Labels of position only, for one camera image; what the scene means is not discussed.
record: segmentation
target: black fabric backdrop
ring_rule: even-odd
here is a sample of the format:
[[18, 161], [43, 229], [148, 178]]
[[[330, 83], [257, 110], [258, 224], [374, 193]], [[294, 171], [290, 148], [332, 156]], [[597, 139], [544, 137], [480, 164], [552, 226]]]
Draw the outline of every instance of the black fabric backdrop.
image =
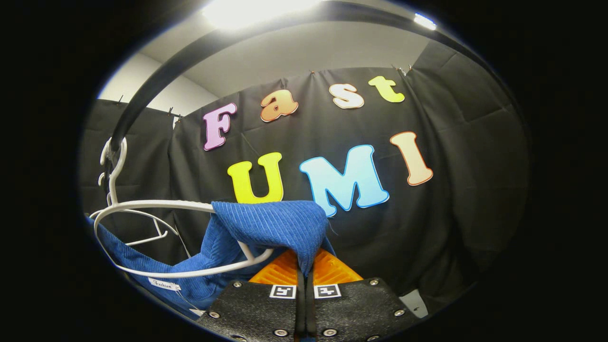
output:
[[[78, 184], [82, 209], [88, 214], [108, 206], [105, 191], [97, 185], [97, 179], [103, 173], [99, 158], [125, 107], [126, 103], [96, 100], [87, 118], [78, 154]], [[172, 133], [173, 116], [168, 113], [146, 108], [137, 118], [126, 137], [123, 171], [116, 178], [119, 202], [170, 198], [167, 148]], [[153, 214], [175, 227], [171, 209], [146, 208], [140, 211]], [[125, 243], [158, 235], [152, 219], [137, 214], [115, 213], [101, 223]], [[159, 227], [161, 232], [167, 230], [163, 225]], [[87, 233], [94, 238], [91, 229], [87, 229]], [[163, 239], [133, 248], [170, 265], [187, 257], [179, 237], [171, 231]]]
[[[367, 84], [381, 75], [405, 95], [401, 103], [384, 100]], [[349, 83], [365, 104], [344, 110], [332, 102], [330, 85]], [[288, 89], [299, 103], [295, 113], [272, 122], [260, 119], [261, 100]], [[224, 145], [203, 150], [202, 116], [229, 103]], [[407, 167], [393, 135], [413, 131], [433, 178], [419, 186], [406, 183]], [[268, 192], [261, 155], [280, 152], [283, 200], [312, 200], [301, 162], [323, 156], [344, 172], [354, 146], [374, 147], [374, 163], [385, 203], [355, 204], [330, 218], [327, 235], [337, 256], [362, 277], [381, 277], [399, 295], [419, 288], [435, 312], [457, 298], [502, 250], [514, 233], [525, 204], [528, 182], [527, 139], [522, 123], [500, 86], [466, 57], [430, 43], [407, 76], [390, 68], [316, 71], [253, 86], [210, 103], [176, 126], [171, 140], [173, 198], [236, 201], [232, 164], [250, 161], [255, 195]], [[200, 246], [209, 221], [205, 213], [176, 211], [188, 248]]]

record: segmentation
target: bolt head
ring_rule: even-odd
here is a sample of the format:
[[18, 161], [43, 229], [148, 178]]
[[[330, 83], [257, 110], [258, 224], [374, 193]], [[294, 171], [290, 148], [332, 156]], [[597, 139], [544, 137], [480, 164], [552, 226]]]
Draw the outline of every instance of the bolt head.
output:
[[335, 329], [325, 329], [325, 331], [323, 331], [323, 335], [325, 336], [333, 336], [337, 333], [338, 332]]
[[276, 336], [287, 336], [287, 330], [285, 329], [277, 329], [274, 331]]

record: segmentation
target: blue corduroy garment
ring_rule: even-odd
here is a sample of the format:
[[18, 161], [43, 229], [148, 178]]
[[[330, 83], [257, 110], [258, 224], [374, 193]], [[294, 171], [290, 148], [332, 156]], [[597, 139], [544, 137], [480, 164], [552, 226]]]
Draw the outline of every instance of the blue corduroy garment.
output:
[[180, 291], [150, 284], [145, 276], [131, 274], [141, 286], [183, 314], [197, 318], [190, 309], [206, 310], [222, 289], [232, 280], [246, 281], [275, 257], [294, 250], [302, 273], [306, 276], [319, 247], [334, 254], [325, 230], [325, 211], [312, 201], [281, 201], [261, 204], [212, 202], [211, 214], [202, 240], [201, 252], [176, 265], [158, 262], [127, 246], [101, 224], [98, 235], [117, 264], [133, 270], [155, 273], [197, 271], [245, 260], [237, 241], [246, 243], [254, 256], [266, 248], [275, 248], [265, 262], [226, 273], [191, 278], [154, 278], [179, 285]]

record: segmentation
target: letter m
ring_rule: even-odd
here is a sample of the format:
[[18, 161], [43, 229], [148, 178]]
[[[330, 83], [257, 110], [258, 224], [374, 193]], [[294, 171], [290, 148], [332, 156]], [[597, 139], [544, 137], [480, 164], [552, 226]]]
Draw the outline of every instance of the letter m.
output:
[[367, 208], [384, 203], [389, 199], [376, 173], [371, 155], [371, 145], [355, 146], [348, 151], [344, 174], [333, 167], [327, 159], [316, 157], [300, 164], [300, 171], [308, 175], [313, 191], [313, 200], [325, 210], [327, 217], [336, 214], [337, 209], [329, 202], [331, 195], [336, 202], [349, 211], [353, 205], [354, 187], [359, 189], [357, 206]]

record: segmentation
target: light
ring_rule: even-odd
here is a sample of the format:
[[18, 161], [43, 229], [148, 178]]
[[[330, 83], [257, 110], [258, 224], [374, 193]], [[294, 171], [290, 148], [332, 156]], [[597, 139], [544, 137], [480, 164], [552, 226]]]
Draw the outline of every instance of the light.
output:
[[416, 13], [414, 22], [426, 27], [429, 30], [435, 30], [437, 28], [437, 25], [435, 25], [431, 19], [421, 16], [418, 13]]
[[321, 0], [215, 0], [202, 14], [218, 28], [239, 29], [290, 12], [310, 9]]

